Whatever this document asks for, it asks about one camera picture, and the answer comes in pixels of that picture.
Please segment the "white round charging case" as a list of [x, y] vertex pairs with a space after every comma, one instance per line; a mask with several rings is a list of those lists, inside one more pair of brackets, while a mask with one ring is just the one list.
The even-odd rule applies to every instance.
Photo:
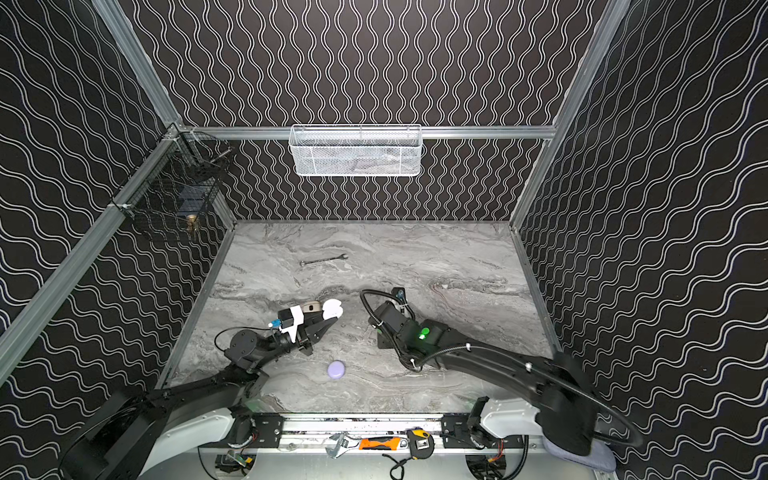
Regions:
[[322, 305], [322, 313], [324, 320], [330, 320], [333, 318], [340, 318], [343, 315], [342, 302], [338, 299], [326, 300]]

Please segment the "cream earbud charging case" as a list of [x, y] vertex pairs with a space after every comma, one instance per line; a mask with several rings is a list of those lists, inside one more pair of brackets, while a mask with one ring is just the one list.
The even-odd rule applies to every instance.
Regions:
[[319, 301], [311, 301], [301, 305], [301, 310], [305, 314], [314, 314], [323, 311], [323, 305]]

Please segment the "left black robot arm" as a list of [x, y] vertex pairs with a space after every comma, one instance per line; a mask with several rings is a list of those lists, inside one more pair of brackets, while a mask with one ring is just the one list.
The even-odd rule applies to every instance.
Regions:
[[313, 346], [343, 312], [309, 312], [285, 331], [243, 327], [223, 350], [230, 363], [218, 373], [170, 388], [118, 391], [68, 440], [58, 460], [63, 479], [137, 479], [164, 433], [216, 410], [231, 421], [245, 418], [244, 398], [261, 389], [263, 368]]

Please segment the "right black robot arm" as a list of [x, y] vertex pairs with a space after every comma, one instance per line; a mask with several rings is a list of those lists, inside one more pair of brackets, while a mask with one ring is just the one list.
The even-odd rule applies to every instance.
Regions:
[[473, 339], [435, 320], [419, 322], [403, 294], [363, 289], [360, 301], [369, 324], [407, 370], [458, 371], [511, 391], [537, 412], [534, 423], [551, 443], [586, 456], [597, 440], [639, 447], [643, 434], [594, 393], [575, 359], [525, 355]]

